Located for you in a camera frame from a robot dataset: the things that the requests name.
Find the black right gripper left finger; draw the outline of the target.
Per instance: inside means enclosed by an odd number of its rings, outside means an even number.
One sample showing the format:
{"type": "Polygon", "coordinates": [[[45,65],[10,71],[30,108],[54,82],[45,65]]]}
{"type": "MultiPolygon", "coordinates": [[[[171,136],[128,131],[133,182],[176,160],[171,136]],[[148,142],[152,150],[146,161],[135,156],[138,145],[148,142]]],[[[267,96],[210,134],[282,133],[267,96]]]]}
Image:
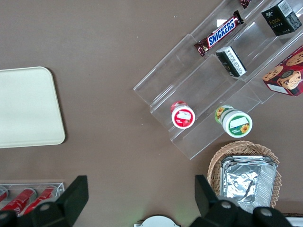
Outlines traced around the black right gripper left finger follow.
{"type": "Polygon", "coordinates": [[[45,202],[18,217],[14,211],[0,212],[2,227],[72,227],[89,199],[88,178],[79,175],[55,202],[45,202]]]}

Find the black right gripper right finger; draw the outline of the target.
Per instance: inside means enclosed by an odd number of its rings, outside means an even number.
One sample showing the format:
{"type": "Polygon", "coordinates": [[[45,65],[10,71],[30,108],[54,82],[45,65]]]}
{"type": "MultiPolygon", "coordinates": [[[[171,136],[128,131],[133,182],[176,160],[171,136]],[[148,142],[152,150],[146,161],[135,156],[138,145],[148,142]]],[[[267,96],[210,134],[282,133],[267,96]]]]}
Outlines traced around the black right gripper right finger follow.
{"type": "Polygon", "coordinates": [[[257,207],[244,211],[227,199],[218,199],[204,175],[195,176],[195,200],[201,216],[192,227],[290,227],[291,223],[278,210],[257,207]]]}

